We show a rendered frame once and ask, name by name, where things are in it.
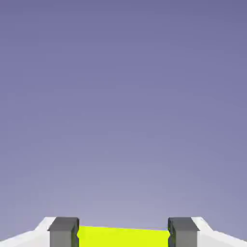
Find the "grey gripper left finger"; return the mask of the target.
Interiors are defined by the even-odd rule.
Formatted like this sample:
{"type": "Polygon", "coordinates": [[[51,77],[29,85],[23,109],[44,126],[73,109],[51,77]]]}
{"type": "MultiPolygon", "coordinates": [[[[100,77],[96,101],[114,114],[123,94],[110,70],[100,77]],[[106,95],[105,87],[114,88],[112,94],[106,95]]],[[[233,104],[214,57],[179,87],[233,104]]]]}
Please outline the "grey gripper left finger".
{"type": "Polygon", "coordinates": [[[0,247],[79,247],[77,217],[45,217],[38,226],[0,241],[0,247]]]}

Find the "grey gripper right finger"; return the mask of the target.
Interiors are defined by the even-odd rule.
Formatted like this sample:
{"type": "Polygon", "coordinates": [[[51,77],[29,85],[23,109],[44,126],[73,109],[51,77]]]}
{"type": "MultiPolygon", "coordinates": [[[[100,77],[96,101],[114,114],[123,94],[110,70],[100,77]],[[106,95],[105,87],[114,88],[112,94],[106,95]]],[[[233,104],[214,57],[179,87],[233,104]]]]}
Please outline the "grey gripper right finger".
{"type": "Polygon", "coordinates": [[[247,247],[247,241],[213,230],[202,217],[169,217],[168,247],[247,247]]]}

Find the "large yellow box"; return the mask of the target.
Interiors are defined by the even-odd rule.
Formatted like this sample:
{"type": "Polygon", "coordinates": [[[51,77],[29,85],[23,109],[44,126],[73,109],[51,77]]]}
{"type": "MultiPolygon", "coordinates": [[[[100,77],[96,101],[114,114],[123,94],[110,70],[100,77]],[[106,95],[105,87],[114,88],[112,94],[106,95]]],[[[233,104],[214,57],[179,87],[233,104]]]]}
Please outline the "large yellow box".
{"type": "Polygon", "coordinates": [[[169,231],[80,226],[79,247],[168,247],[169,231]]]}

